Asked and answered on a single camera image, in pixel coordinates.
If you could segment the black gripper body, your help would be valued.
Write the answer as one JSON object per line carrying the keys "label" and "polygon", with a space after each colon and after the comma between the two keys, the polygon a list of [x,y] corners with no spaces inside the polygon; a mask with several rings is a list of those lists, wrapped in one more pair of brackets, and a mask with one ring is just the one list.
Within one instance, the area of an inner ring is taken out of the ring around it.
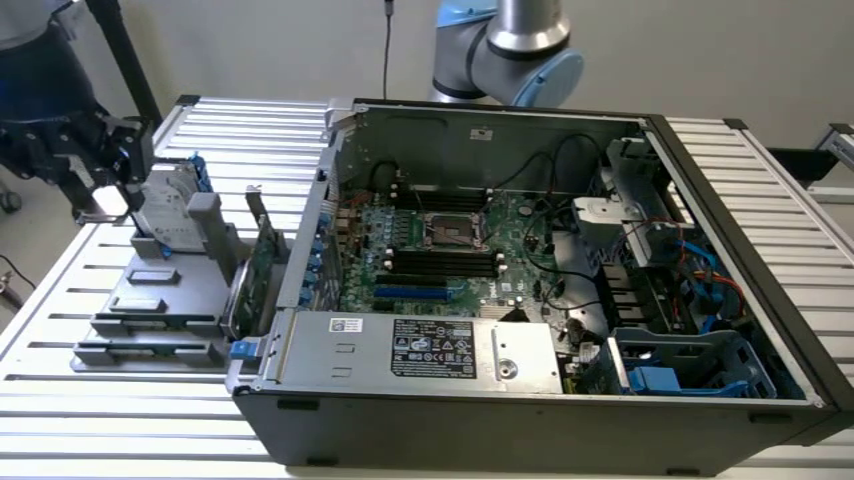
{"label": "black gripper body", "polygon": [[124,186],[123,134],[131,117],[77,112],[37,121],[1,121],[1,165],[21,179],[38,178],[69,200],[69,170],[85,169],[96,183]]}

